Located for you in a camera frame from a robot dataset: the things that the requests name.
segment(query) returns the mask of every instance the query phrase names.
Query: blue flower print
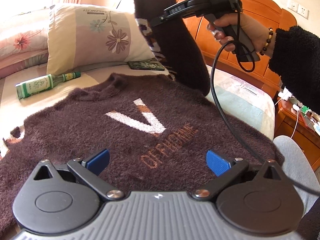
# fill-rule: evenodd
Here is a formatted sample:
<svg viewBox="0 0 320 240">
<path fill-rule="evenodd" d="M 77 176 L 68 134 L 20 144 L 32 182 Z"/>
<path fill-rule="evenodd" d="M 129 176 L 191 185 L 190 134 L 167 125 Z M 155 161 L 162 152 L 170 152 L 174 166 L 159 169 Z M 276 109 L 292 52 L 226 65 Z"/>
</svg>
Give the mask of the blue flower print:
<svg viewBox="0 0 320 240">
<path fill-rule="evenodd" d="M 90 23 L 90 29 L 92 32 L 97 31 L 98 33 L 103 32 L 105 26 L 103 25 L 103 22 L 100 20 L 93 20 Z"/>
</svg>

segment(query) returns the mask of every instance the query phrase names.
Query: wrist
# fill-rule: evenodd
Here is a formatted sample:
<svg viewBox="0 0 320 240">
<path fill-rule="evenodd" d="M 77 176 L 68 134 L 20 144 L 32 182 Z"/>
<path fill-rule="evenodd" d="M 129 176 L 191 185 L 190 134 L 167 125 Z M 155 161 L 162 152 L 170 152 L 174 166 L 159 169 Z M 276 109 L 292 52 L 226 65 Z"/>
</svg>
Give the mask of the wrist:
<svg viewBox="0 0 320 240">
<path fill-rule="evenodd" d="M 265 55 L 267 55 L 270 58 L 272 58 L 273 50 L 275 48 L 275 43 L 276 43 L 276 30 L 274 30 L 273 35 L 271 37 L 271 42 L 269 43 L 267 47 L 267 51 L 265 52 Z"/>
</svg>

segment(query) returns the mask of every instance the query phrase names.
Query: flower print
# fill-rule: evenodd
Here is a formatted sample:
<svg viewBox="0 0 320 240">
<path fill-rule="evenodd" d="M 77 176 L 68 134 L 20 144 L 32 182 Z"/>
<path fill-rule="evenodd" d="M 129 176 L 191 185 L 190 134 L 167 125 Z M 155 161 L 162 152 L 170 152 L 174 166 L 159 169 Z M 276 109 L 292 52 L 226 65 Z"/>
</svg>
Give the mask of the flower print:
<svg viewBox="0 0 320 240">
<path fill-rule="evenodd" d="M 115 29 L 110 31 L 111 35 L 108 35 L 109 41 L 106 42 L 106 46 L 108 46 L 108 50 L 112 50 L 112 53 L 116 51 L 117 54 L 119 54 L 122 51 L 125 50 L 125 46 L 129 44 L 127 39 L 129 38 L 127 33 L 122 32 L 121 29 L 116 32 Z"/>
<path fill-rule="evenodd" d="M 100 20 L 93 20 L 90 23 L 90 29 L 92 32 L 97 31 L 98 33 L 103 32 L 105 26 L 103 25 L 103 22 L 101 22 Z"/>
<path fill-rule="evenodd" d="M 20 37 L 14 40 L 14 46 L 16 49 L 24 50 L 28 47 L 30 43 L 30 39 L 28 39 L 27 35 L 20 33 Z"/>
</svg>

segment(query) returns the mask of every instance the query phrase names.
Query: star logo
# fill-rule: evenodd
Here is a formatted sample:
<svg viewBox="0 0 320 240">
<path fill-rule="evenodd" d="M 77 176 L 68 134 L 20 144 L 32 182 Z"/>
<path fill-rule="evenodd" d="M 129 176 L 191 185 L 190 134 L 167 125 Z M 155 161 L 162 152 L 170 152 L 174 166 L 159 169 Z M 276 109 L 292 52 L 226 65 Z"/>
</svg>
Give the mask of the star logo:
<svg viewBox="0 0 320 240">
<path fill-rule="evenodd" d="M 163 198 L 164 196 L 162 194 L 158 193 L 157 195 L 154 195 L 154 197 L 157 199 L 160 199 L 160 198 Z"/>
</svg>

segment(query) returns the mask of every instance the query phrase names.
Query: sweater sleeve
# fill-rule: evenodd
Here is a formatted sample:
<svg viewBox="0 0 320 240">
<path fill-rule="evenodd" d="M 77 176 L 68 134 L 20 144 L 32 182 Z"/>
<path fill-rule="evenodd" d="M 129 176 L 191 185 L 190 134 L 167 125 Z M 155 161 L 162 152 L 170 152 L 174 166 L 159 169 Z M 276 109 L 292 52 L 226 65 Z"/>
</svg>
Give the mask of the sweater sleeve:
<svg viewBox="0 0 320 240">
<path fill-rule="evenodd" d="M 277 29 L 269 68 L 300 102 L 320 114 L 320 38 L 299 26 Z"/>
</svg>

